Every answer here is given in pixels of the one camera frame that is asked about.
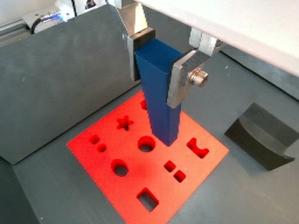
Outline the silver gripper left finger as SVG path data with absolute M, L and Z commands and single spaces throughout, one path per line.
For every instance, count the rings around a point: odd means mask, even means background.
M 116 2 L 116 14 L 124 29 L 131 79 L 139 81 L 135 51 L 155 38 L 155 30 L 147 24 L 144 8 L 139 2 Z

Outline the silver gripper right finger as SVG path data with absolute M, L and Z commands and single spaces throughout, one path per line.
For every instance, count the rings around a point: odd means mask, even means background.
M 203 66 L 224 43 L 205 32 L 192 28 L 189 45 L 192 49 L 172 64 L 167 96 L 167 105 L 172 109 L 181 104 L 188 96 L 191 85 L 197 87 L 205 85 L 208 73 L 203 70 Z

